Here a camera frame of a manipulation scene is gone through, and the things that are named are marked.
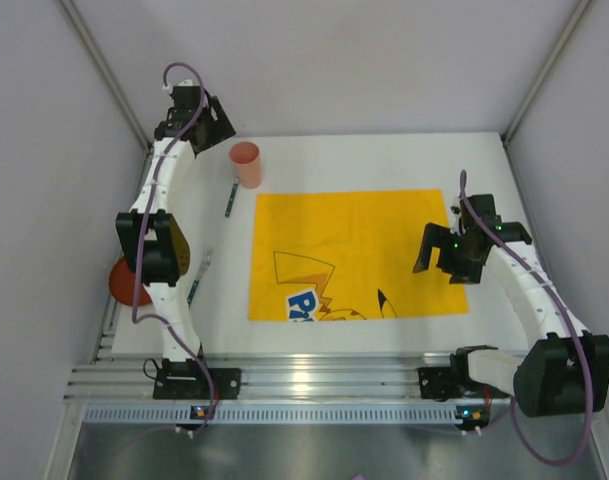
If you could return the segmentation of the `pink plastic cup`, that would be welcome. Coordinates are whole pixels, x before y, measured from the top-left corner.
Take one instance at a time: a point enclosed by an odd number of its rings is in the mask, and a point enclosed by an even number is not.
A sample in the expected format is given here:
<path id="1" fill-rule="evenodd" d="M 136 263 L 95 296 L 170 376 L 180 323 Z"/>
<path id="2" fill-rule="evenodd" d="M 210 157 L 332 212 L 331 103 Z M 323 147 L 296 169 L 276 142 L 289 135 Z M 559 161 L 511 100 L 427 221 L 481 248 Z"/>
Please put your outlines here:
<path id="1" fill-rule="evenodd" d="M 260 186 L 262 180 L 259 147 L 249 141 L 238 142 L 229 150 L 229 158 L 241 185 L 247 189 Z"/>

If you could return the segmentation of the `yellow cartoon placemat cloth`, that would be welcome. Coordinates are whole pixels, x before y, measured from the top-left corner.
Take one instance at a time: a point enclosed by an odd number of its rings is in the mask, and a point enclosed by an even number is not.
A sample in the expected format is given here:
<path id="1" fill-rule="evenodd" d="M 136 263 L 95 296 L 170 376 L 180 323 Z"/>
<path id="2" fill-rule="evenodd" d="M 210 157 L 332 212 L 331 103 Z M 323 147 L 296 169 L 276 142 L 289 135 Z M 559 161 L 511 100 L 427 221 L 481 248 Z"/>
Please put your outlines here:
<path id="1" fill-rule="evenodd" d="M 248 317 L 328 322 L 463 315 L 464 287 L 415 274 L 424 227 L 444 225 L 441 191 L 258 196 Z"/>

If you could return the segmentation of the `green handled fork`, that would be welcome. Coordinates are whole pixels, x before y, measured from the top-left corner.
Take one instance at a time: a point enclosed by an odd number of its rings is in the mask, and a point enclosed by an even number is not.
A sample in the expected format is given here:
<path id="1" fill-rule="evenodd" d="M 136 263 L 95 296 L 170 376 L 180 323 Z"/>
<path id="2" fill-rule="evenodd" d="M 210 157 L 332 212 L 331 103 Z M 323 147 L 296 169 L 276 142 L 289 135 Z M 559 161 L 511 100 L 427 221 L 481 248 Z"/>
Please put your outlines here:
<path id="1" fill-rule="evenodd" d="M 213 255 L 213 248 L 212 247 L 206 247 L 203 250 L 203 254 L 201 257 L 201 261 L 200 261 L 200 265 L 196 274 L 195 279 L 193 280 L 191 287 L 189 289 L 188 295 L 187 295 L 187 303 L 188 305 L 191 305 L 195 295 L 197 293 L 199 284 L 203 278 L 203 276 L 205 275 L 205 273 L 208 271 L 210 265 L 211 265 L 211 260 L 212 260 L 212 255 Z"/>

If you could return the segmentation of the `red plate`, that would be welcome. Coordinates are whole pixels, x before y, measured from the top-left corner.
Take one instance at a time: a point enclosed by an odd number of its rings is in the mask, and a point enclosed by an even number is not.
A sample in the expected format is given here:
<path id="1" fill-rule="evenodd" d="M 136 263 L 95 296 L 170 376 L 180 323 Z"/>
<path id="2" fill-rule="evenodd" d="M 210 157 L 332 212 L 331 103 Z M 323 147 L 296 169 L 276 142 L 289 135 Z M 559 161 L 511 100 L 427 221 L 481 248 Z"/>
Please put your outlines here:
<path id="1" fill-rule="evenodd" d="M 120 304 L 132 306 L 134 301 L 135 274 L 121 256 L 111 269 L 108 286 L 111 296 Z"/>

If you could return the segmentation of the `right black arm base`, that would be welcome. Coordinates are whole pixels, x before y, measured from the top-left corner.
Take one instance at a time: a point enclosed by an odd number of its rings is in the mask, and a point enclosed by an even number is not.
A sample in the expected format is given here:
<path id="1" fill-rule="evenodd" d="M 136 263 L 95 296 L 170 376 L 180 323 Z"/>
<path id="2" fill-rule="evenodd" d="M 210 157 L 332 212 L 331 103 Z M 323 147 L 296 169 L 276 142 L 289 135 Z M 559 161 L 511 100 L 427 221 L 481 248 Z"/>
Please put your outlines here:
<path id="1" fill-rule="evenodd" d="M 422 399 L 445 402 L 453 399 L 482 399 L 492 390 L 451 367 L 421 367 L 417 370 Z"/>

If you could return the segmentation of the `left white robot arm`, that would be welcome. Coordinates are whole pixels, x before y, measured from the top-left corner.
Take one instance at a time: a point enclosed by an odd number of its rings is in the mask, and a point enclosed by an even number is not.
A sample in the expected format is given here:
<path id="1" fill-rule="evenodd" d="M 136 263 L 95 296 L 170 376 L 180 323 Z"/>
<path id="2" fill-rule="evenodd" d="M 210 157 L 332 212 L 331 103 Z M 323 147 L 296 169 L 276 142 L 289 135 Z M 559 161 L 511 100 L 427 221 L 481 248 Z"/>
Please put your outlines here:
<path id="1" fill-rule="evenodd" d="M 186 299 L 189 229 L 179 220 L 186 175 L 204 151 L 235 135 L 218 98 L 186 80 L 170 89 L 172 106 L 154 131 L 153 156 L 133 205 L 117 214 L 123 258 L 133 274 L 132 322 L 156 321 L 162 358 L 185 363 L 200 352 Z"/>

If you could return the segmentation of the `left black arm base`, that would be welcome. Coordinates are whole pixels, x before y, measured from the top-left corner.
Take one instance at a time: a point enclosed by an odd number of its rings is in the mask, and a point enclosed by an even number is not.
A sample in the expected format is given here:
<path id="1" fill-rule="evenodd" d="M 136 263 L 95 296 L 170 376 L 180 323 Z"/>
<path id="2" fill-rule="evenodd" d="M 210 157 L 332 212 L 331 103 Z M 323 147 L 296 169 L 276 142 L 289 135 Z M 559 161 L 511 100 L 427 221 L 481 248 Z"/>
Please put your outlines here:
<path id="1" fill-rule="evenodd" d="M 241 389 L 242 372 L 239 368 L 207 368 L 214 386 L 215 400 L 235 400 Z M 143 374 L 153 381 L 153 398 L 156 400 L 211 399 L 208 378 L 194 360 L 158 363 L 148 358 L 142 366 Z"/>

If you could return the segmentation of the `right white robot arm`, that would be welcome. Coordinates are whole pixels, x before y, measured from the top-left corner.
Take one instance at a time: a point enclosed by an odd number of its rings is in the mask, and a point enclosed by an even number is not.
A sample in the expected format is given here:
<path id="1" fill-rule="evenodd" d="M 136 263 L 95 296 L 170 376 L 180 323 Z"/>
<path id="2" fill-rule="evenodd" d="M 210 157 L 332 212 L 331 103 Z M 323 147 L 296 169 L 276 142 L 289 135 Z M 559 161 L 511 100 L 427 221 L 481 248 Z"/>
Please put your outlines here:
<path id="1" fill-rule="evenodd" d="M 609 336 L 594 335 L 568 309 L 537 259 L 519 222 L 505 222 L 491 194 L 473 195 L 452 209 L 452 227 L 426 224 L 414 272 L 437 267 L 454 285 L 477 285 L 485 272 L 502 288 L 525 333 L 524 358 L 490 345 L 451 354 L 453 387 L 489 386 L 512 396 L 530 417 L 603 410 L 609 388 Z"/>

